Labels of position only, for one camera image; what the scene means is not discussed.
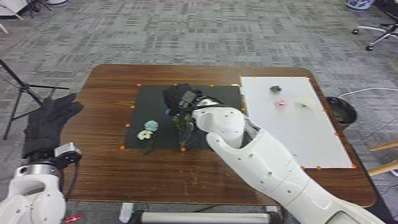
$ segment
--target chair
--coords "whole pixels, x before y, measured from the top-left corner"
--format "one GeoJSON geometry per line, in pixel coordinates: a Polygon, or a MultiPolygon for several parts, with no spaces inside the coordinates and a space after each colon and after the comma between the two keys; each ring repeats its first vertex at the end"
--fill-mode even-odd
{"type": "Polygon", "coordinates": [[[370,42],[368,46],[366,46],[366,51],[373,50],[375,44],[388,39],[391,36],[395,38],[398,38],[398,23],[395,24],[381,24],[379,27],[373,26],[357,26],[357,28],[352,30],[352,34],[359,34],[359,29],[366,29],[366,30],[375,30],[382,32],[382,36],[370,42]]]}
{"type": "MultiPolygon", "coordinates": [[[[9,12],[15,14],[16,18],[20,20],[23,20],[22,16],[18,15],[18,13],[15,12],[15,10],[9,8],[9,6],[2,2],[0,2],[0,7],[6,8],[9,10],[9,12]]],[[[2,23],[0,23],[0,29],[4,30],[4,33],[9,34],[9,31],[7,31],[6,26],[4,26],[2,23]]]]}
{"type": "MultiPolygon", "coordinates": [[[[389,142],[379,146],[375,146],[370,151],[381,151],[384,149],[389,149],[393,147],[398,147],[398,141],[397,142],[389,142]]],[[[391,163],[381,165],[377,168],[368,170],[370,176],[375,176],[377,174],[386,173],[388,171],[391,171],[391,173],[395,174],[395,176],[398,176],[398,160],[395,160],[391,163]]]]}

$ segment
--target black stand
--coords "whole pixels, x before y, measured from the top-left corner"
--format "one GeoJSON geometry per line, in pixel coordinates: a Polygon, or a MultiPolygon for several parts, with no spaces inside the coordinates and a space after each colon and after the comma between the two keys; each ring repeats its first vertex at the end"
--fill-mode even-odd
{"type": "Polygon", "coordinates": [[[18,96],[16,96],[16,103],[15,103],[15,108],[13,108],[13,112],[11,112],[11,117],[9,117],[9,124],[7,124],[6,132],[4,132],[4,140],[7,140],[13,121],[32,113],[32,111],[31,111],[29,113],[25,113],[20,116],[16,116],[16,109],[18,109],[18,105],[20,105],[22,94],[27,93],[29,96],[32,97],[34,101],[41,105],[43,104],[43,99],[41,99],[39,95],[36,94],[34,90],[31,89],[31,87],[43,88],[43,89],[52,89],[50,97],[52,97],[54,92],[55,92],[57,89],[66,89],[68,90],[70,88],[57,87],[57,86],[29,85],[29,83],[25,83],[22,81],[20,77],[16,76],[16,73],[13,72],[13,70],[11,70],[9,66],[7,66],[7,64],[4,63],[2,59],[0,59],[0,66],[4,67],[4,69],[6,69],[13,79],[16,80],[16,83],[20,85],[20,87],[18,87],[20,92],[18,92],[18,96]]]}
{"type": "Polygon", "coordinates": [[[41,5],[47,7],[48,11],[54,11],[43,2],[43,0],[27,0],[27,7],[29,7],[29,12],[31,12],[31,18],[34,18],[34,12],[41,11],[41,5]]]}

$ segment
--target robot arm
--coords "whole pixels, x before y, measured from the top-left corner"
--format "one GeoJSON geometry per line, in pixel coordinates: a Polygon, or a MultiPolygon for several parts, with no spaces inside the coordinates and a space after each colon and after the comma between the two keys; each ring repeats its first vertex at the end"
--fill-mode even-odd
{"type": "Polygon", "coordinates": [[[25,165],[16,169],[9,195],[0,203],[0,223],[59,224],[66,212],[66,200],[59,189],[59,171],[82,159],[73,143],[59,147],[61,131],[70,118],[82,110],[71,94],[47,99],[29,116],[23,146],[25,165]]]}
{"type": "Polygon", "coordinates": [[[198,109],[192,117],[199,129],[208,132],[210,147],[240,178],[279,202],[301,223],[384,223],[363,207],[338,199],[322,188],[283,143],[235,108],[198,109]],[[242,148],[246,132],[253,140],[242,148]]]}

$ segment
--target white board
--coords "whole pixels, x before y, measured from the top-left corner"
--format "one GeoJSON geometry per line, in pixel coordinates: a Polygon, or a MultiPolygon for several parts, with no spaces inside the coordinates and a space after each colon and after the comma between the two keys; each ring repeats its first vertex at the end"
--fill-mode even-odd
{"type": "Polygon", "coordinates": [[[242,77],[247,115],[285,144],[306,168],[352,168],[331,119],[306,77],[242,77]],[[270,87],[283,91],[274,94],[270,87]]]}

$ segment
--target gray carpet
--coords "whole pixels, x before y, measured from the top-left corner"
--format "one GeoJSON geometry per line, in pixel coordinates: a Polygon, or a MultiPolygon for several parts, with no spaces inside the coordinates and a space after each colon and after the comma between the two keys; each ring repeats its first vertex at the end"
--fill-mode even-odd
{"type": "MultiPolygon", "coordinates": [[[[391,20],[375,8],[352,12],[343,0],[86,0],[71,1],[52,12],[43,9],[34,19],[27,15],[25,21],[2,21],[11,34],[0,33],[0,57],[29,82],[71,87],[77,92],[93,67],[105,63],[302,66],[331,96],[368,87],[398,86],[397,39],[366,52],[379,33],[350,34],[359,24],[391,20]]],[[[15,97],[16,89],[0,80],[0,130],[15,97]]],[[[398,122],[391,122],[398,118],[398,93],[375,90],[345,99],[359,111],[345,133],[372,168],[398,158],[397,149],[368,151],[398,140],[398,122]]],[[[23,98],[22,112],[32,108],[32,100],[23,98]]],[[[0,199],[22,162],[23,127],[20,120],[9,140],[0,141],[0,199]]],[[[398,188],[388,188],[398,178],[386,173],[373,181],[397,216],[398,188]]],[[[151,205],[155,208],[182,206],[151,205]]],[[[112,223],[118,209],[111,203],[71,203],[68,214],[84,214],[80,223],[112,223]]]]}

